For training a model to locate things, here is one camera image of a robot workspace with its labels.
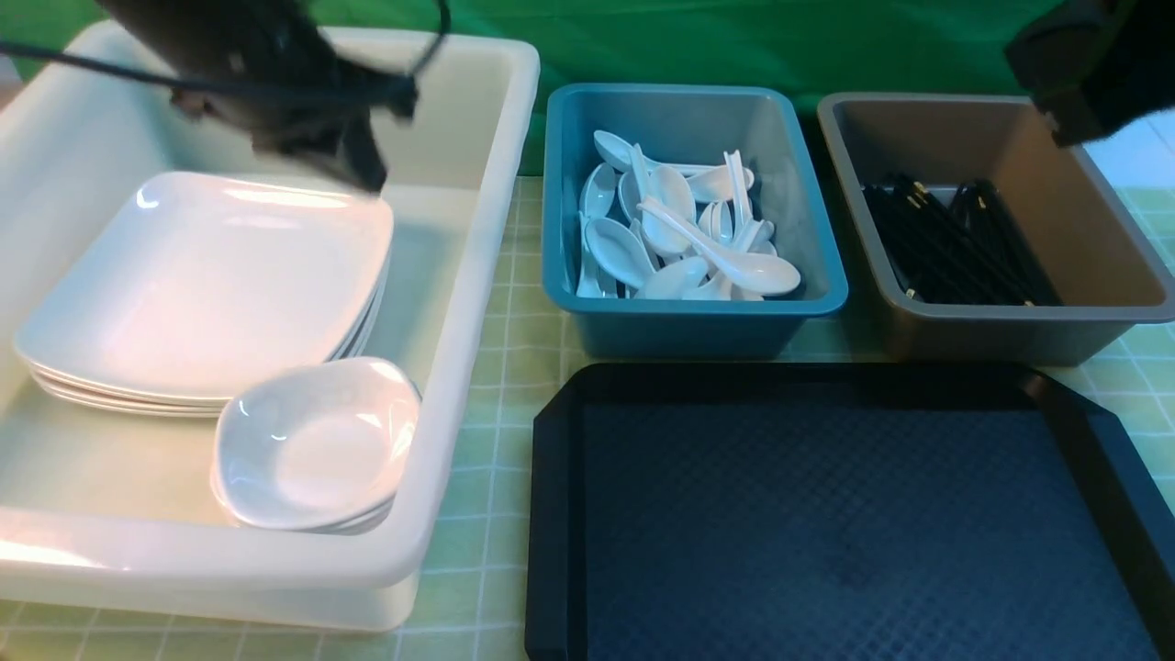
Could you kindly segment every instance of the small white dish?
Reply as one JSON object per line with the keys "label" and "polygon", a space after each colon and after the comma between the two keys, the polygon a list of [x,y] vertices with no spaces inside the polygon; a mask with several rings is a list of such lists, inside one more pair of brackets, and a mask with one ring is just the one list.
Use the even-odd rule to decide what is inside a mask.
{"label": "small white dish", "polygon": [[336,353],[391,234],[380,198],[162,174],[58,282],[14,349],[120,394],[227,402]]}
{"label": "small white dish", "polygon": [[408,376],[385,360],[290,371],[224,407],[213,492],[233,518],[257,528],[349,522],[395,494],[419,406]]}
{"label": "small white dish", "polygon": [[[228,517],[228,522],[229,524],[231,524],[233,526],[235,526],[237,528],[251,528],[253,527],[253,526],[249,526],[248,524],[246,524],[244,521],[241,521],[240,519],[236,519],[235,517],[233,517],[228,512],[228,506],[227,506],[227,501],[224,500],[224,494],[217,487],[215,479],[213,479],[210,481],[210,487],[212,487],[213,497],[216,499],[216,503],[220,504],[221,510],[224,511],[224,514]],[[360,514],[358,517],[356,517],[354,519],[348,519],[347,521],[342,521],[342,522],[338,522],[338,524],[331,524],[329,526],[321,526],[318,528],[304,528],[304,530],[289,531],[289,532],[314,533],[314,534],[320,534],[320,535],[357,535],[357,534],[362,534],[362,533],[365,533],[365,532],[375,528],[376,526],[380,525],[381,521],[383,521],[384,519],[388,518],[388,513],[391,512],[391,504],[392,504],[392,499],[389,499],[389,500],[387,500],[387,501],[381,503],[380,505],[377,505],[370,512],[364,512],[363,514]]]}

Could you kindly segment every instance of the white plastic bin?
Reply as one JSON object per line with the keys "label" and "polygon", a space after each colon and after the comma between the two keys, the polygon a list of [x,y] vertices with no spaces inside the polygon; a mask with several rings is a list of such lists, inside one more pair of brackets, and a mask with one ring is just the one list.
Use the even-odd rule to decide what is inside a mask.
{"label": "white plastic bin", "polygon": [[[328,34],[396,67],[431,36]],[[160,68],[112,22],[70,49]],[[367,353],[407,370],[424,402],[388,519],[334,537],[230,527],[208,490],[214,423],[53,400],[9,349],[148,177],[192,169],[306,184],[314,174],[257,158],[246,136],[215,123],[189,123],[164,89],[60,66],[36,76],[0,113],[0,598],[343,629],[403,622],[448,481],[537,80],[531,46],[452,36],[421,80],[415,123],[376,113],[396,235]]]}

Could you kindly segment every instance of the spoon handle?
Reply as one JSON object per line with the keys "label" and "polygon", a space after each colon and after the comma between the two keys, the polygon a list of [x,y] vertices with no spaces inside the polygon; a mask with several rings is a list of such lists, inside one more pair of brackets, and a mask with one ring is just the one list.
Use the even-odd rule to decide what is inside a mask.
{"label": "spoon handle", "polygon": [[632,176],[637,181],[637,194],[644,200],[653,195],[658,200],[660,195],[653,191],[653,180],[649,176],[649,163],[645,161],[645,153],[640,150],[640,144],[633,144],[629,151],[629,160],[632,162]]}
{"label": "spoon handle", "polygon": [[743,154],[738,149],[734,153],[724,154],[726,168],[731,173],[731,184],[734,188],[734,228],[754,220],[754,211],[751,210],[751,200],[746,196],[746,180],[743,177]]}

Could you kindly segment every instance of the gray plastic bin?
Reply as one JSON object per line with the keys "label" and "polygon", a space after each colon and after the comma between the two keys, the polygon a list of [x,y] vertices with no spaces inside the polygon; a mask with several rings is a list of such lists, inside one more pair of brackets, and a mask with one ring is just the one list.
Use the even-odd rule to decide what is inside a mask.
{"label": "gray plastic bin", "polygon": [[[1085,149],[1059,149],[1021,97],[835,94],[820,127],[899,360],[1073,366],[1136,323],[1175,318],[1175,283]],[[928,186],[991,178],[1065,306],[929,304],[898,286],[862,184],[905,171]]]}
{"label": "gray plastic bin", "polygon": [[[780,256],[804,284],[786,299],[580,298],[579,190],[602,161],[597,129],[639,142],[650,157],[721,164],[740,149],[757,177],[756,217],[776,223]],[[624,220],[618,210],[612,215]],[[571,85],[548,103],[543,183],[543,286],[571,312],[588,353],[602,358],[771,359],[805,319],[848,296],[844,264],[791,102],[770,89]]]}

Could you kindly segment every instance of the white bowl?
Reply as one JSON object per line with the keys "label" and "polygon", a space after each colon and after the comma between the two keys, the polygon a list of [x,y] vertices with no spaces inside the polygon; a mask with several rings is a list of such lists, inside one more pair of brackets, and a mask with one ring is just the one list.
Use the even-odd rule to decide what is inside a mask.
{"label": "white bowl", "polygon": [[396,493],[419,407],[411,380],[385,360],[286,373],[224,407],[213,491],[257,528],[307,531],[361,517]]}

